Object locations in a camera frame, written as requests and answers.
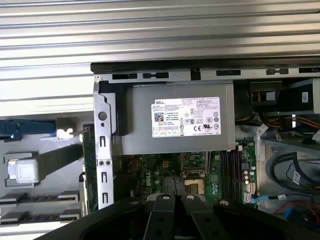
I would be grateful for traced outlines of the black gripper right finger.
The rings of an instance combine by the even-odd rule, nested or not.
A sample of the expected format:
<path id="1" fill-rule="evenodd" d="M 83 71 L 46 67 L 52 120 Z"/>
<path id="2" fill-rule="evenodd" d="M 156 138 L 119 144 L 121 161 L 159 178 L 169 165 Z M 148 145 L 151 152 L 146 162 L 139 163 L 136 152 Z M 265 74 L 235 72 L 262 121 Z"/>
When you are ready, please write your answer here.
<path id="1" fill-rule="evenodd" d="M 201 240 L 318 240 L 320 234 L 245 204 L 222 199 L 209 206 L 198 195 L 181 201 Z"/>

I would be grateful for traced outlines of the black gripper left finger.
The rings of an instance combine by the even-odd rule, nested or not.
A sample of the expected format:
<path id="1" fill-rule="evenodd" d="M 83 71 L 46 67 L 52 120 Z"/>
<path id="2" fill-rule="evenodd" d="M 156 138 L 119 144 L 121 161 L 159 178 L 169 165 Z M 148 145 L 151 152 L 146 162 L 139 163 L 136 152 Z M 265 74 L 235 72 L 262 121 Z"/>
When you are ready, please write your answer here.
<path id="1" fill-rule="evenodd" d="M 52 240 L 172 240 L 175 197 L 160 194 L 148 205 L 125 198 L 51 232 Z"/>

